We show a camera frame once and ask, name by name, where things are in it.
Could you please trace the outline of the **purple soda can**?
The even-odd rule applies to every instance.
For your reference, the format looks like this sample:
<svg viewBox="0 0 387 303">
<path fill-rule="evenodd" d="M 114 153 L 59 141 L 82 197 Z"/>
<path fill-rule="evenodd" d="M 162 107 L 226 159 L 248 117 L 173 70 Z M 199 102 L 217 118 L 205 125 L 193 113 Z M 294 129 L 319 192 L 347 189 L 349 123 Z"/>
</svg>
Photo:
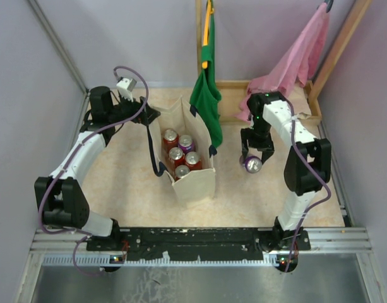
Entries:
<svg viewBox="0 0 387 303">
<path fill-rule="evenodd" d="M 259 172 L 263 166 L 262 161 L 257 156 L 251 155 L 246 157 L 242 163 L 245 170 L 250 174 Z"/>
<path fill-rule="evenodd" d="M 196 151 L 194 140 L 192 136 L 188 134 L 184 134 L 179 137 L 178 147 L 184 152 L 184 154 Z"/>
</svg>

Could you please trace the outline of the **cream canvas tote bag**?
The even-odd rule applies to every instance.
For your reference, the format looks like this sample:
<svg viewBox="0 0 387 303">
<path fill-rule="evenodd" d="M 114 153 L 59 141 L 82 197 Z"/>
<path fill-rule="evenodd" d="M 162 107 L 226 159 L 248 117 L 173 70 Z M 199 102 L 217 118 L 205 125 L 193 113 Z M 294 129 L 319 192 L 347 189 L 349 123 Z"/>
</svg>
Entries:
<svg viewBox="0 0 387 303">
<path fill-rule="evenodd" d="M 170 107 L 151 108 L 149 145 L 158 171 L 169 177 L 182 207 L 209 202 L 215 195 L 217 151 L 198 111 L 181 98 Z"/>
</svg>

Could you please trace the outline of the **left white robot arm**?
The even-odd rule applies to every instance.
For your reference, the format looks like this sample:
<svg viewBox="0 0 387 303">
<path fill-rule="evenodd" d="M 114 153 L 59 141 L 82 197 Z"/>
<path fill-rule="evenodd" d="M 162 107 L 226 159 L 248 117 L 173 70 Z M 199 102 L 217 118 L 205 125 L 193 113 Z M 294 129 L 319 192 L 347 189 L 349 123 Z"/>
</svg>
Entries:
<svg viewBox="0 0 387 303">
<path fill-rule="evenodd" d="M 100 243 L 113 251 L 122 243 L 115 221 L 90 209 L 81 185 L 90 167 L 125 122 L 149 126 L 160 112 L 151 108 L 144 97 L 133 98 L 131 89 L 118 94 L 107 86 L 92 88 L 90 110 L 84 117 L 76 143 L 63 162 L 47 177 L 34 184 L 40 228 L 56 228 L 100 237 Z"/>
</svg>

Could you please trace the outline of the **red soda can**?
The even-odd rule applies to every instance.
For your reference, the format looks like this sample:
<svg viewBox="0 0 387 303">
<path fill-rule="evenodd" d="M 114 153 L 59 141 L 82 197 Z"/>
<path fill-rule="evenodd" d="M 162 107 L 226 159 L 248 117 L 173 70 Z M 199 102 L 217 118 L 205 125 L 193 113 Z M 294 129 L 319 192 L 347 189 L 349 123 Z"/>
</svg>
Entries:
<svg viewBox="0 0 387 303">
<path fill-rule="evenodd" d="M 173 129 L 166 129 L 162 137 L 165 151 L 168 153 L 172 148 L 178 147 L 179 134 Z"/>
<path fill-rule="evenodd" d="M 200 155 L 195 152 L 189 152 L 185 155 L 185 165 L 189 167 L 190 171 L 201 170 L 202 161 Z"/>
<path fill-rule="evenodd" d="M 175 170 L 178 166 L 185 164 L 185 154 L 179 147 L 171 148 L 168 156 L 173 170 Z"/>
<path fill-rule="evenodd" d="M 179 165 L 175 169 L 175 178 L 178 181 L 178 180 L 182 179 L 183 177 L 186 177 L 189 173 L 190 173 L 190 169 L 188 166 Z"/>
</svg>

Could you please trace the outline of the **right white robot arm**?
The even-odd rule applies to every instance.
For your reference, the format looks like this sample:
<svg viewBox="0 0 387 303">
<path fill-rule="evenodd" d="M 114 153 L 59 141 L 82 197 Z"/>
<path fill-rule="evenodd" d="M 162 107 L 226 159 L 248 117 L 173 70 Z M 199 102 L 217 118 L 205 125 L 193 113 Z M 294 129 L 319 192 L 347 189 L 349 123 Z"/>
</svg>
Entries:
<svg viewBox="0 0 387 303">
<path fill-rule="evenodd" d="M 271 131 L 275 130 L 289 149 L 283 171 L 289 190 L 283 211 L 275 220 L 273 242 L 286 250 L 295 243 L 302 223 L 315 206 L 316 194 L 324 189 L 332 195 L 331 143 L 308 131 L 295 115 L 294 106 L 280 93 L 253 93 L 247 100 L 248 128 L 241 129 L 240 163 L 249 173 L 257 173 L 275 152 Z"/>
</svg>

